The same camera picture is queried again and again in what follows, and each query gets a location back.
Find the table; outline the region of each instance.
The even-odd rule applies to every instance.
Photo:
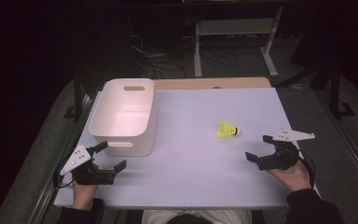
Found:
[[[178,83],[177,90],[167,90]],[[203,89],[222,87],[233,89]],[[97,197],[120,209],[264,209],[287,206],[288,190],[272,175],[246,160],[245,152],[267,156],[275,150],[262,141],[280,128],[290,129],[275,89],[266,78],[156,80],[158,124],[154,148],[140,158],[94,156],[100,169],[127,160],[113,186],[100,186]],[[216,125],[226,119],[241,134],[216,137]],[[88,131],[79,139],[97,144]],[[69,182],[67,175],[64,182]],[[60,189],[54,204],[71,205],[71,188]]]

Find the human hand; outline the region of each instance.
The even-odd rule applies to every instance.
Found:
[[[79,185],[74,180],[74,204],[72,208],[79,210],[91,210],[92,200],[97,192],[98,185]]]
[[[311,189],[307,169],[300,160],[287,170],[273,169],[267,172],[278,178],[292,192],[300,189]]]

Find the person's arm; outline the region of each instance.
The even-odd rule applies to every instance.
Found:
[[[290,191],[287,202],[291,207],[286,215],[288,224],[341,224],[341,214],[333,203],[323,201],[310,186],[307,170],[301,161],[287,170],[269,170]]]
[[[104,202],[101,199],[94,199],[97,192],[97,185],[78,185],[75,181],[74,203],[72,208],[63,207],[58,224],[90,224],[96,218],[101,218]]]

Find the plastic container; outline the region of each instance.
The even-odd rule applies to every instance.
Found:
[[[107,142],[108,156],[142,157],[151,152],[158,115],[153,96],[154,82],[148,78],[105,83],[89,132],[98,142]]]

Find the metal stand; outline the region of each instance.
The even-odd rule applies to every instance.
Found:
[[[74,76],[74,90],[75,90],[75,106],[69,107],[66,110],[66,113],[63,117],[66,119],[74,119],[74,122],[77,122],[82,113],[81,83],[80,83],[80,76],[78,74],[78,71],[75,72],[75,76]]]
[[[329,69],[327,71],[327,74],[318,74],[317,77],[319,79],[323,79],[322,84],[319,82],[315,82],[313,80],[312,82],[312,88],[316,90],[322,90],[325,86],[325,83],[328,81],[328,79],[331,79],[330,82],[330,110],[334,114],[334,116],[337,119],[340,119],[340,117],[343,116],[355,116],[353,110],[349,106],[348,103],[341,103],[341,105],[344,107],[344,111],[339,111],[339,77],[340,73],[337,70],[337,63],[335,59],[331,56],[327,56],[326,59],[321,60],[314,64],[313,66],[305,69],[304,71],[298,73],[297,75],[285,80],[284,82],[278,83],[274,85],[274,87],[287,87],[296,81],[300,80],[301,78],[311,74],[312,72],[316,70],[322,70],[324,66],[328,66]]]
[[[269,56],[269,50],[274,40],[279,20],[282,15],[283,7],[278,7],[274,18],[266,19],[246,19],[246,20],[216,20],[216,21],[199,21],[196,24],[196,48],[194,53],[194,73],[195,77],[202,77],[200,62],[200,36],[201,35],[250,35],[266,34],[268,35],[267,43],[261,47],[261,53],[266,63],[269,74],[272,77],[278,75],[274,63]]]

